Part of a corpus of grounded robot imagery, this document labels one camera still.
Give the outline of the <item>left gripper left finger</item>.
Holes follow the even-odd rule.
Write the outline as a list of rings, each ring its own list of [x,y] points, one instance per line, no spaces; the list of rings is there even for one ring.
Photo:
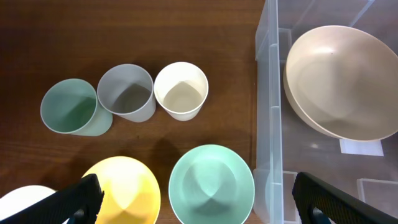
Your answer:
[[[1,221],[1,224],[72,223],[95,224],[104,191],[96,174],[89,174],[78,183],[55,192],[41,201]]]

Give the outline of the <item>white small bowl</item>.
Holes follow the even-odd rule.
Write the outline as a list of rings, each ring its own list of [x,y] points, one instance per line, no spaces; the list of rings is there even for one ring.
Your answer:
[[[56,190],[43,185],[27,185],[1,197],[1,223],[54,194]]]

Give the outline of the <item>green cup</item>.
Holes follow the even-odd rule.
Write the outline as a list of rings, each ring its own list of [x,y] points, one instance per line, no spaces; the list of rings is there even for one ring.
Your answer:
[[[51,131],[77,136],[100,136],[113,122],[113,115],[102,107],[94,87],[78,78],[62,80],[46,92],[40,117]]]

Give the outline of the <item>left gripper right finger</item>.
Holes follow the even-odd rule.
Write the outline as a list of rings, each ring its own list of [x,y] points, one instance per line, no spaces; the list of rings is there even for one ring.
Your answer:
[[[397,219],[308,172],[296,176],[292,195],[303,224],[397,224]]]

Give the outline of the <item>mint green small bowl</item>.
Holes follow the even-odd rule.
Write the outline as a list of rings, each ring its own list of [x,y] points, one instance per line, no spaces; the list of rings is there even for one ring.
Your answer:
[[[236,152],[205,144],[175,163],[168,195],[180,223],[242,224],[254,205],[254,177]]]

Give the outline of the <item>yellow small bowl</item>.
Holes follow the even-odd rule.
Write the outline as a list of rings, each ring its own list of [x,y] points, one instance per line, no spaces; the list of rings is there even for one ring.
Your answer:
[[[90,167],[104,191],[98,224],[154,224],[160,212],[160,187],[141,161],[126,156],[109,157]]]

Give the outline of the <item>cream bowl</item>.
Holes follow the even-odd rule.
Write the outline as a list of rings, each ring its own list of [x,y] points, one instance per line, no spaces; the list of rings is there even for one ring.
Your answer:
[[[364,31],[321,26],[302,34],[283,84],[292,109],[319,133],[374,141],[397,132],[397,55]]]

